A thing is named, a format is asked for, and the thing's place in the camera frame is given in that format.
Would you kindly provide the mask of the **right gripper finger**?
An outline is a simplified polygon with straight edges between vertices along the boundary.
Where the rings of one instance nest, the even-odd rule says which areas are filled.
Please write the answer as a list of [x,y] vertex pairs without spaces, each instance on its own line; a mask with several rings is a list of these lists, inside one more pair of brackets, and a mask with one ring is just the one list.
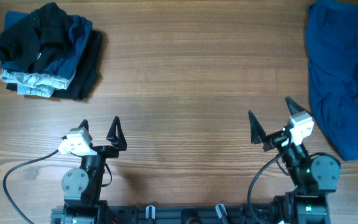
[[290,112],[291,115],[297,114],[297,113],[301,113],[301,112],[307,112],[309,113],[308,110],[304,109],[303,107],[301,107],[298,103],[296,103],[292,98],[290,98],[289,96],[285,98],[285,101],[287,103],[287,107],[288,110]]
[[250,138],[251,143],[253,144],[260,144],[265,141],[266,132],[264,131],[263,127],[259,123],[256,116],[253,114],[251,110],[248,112],[249,121],[250,121]]

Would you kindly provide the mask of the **black polo shirt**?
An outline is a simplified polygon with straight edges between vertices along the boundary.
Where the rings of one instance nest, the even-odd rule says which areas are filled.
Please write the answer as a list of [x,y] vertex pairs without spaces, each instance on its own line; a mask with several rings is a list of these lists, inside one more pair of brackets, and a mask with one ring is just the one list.
[[71,49],[73,19],[54,2],[32,11],[0,34],[0,61],[39,72]]

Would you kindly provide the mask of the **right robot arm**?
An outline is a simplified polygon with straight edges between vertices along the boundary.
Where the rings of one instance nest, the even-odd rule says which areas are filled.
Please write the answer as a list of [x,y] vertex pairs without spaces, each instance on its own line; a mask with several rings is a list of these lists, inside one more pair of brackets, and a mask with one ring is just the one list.
[[[277,155],[262,166],[247,191],[247,206],[257,223],[329,223],[328,194],[337,190],[341,163],[325,152],[309,154],[303,144],[314,128],[313,115],[293,99],[285,99],[290,112],[288,123],[281,130],[267,134],[252,111],[248,112],[250,139],[262,144],[265,152],[277,150]],[[256,181],[272,164],[293,182],[294,189],[276,195],[262,215],[252,203]]]

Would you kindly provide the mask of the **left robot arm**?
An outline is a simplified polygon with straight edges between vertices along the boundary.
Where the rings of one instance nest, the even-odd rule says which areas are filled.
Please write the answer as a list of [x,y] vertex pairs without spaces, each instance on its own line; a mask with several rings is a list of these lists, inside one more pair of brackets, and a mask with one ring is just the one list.
[[51,224],[107,224],[118,223],[117,216],[107,201],[101,200],[101,189],[105,172],[110,172],[106,160],[119,157],[127,149],[119,117],[115,117],[109,128],[106,146],[94,146],[89,134],[87,120],[71,129],[63,137],[58,151],[81,158],[78,168],[66,172],[62,178],[64,205],[51,213]]

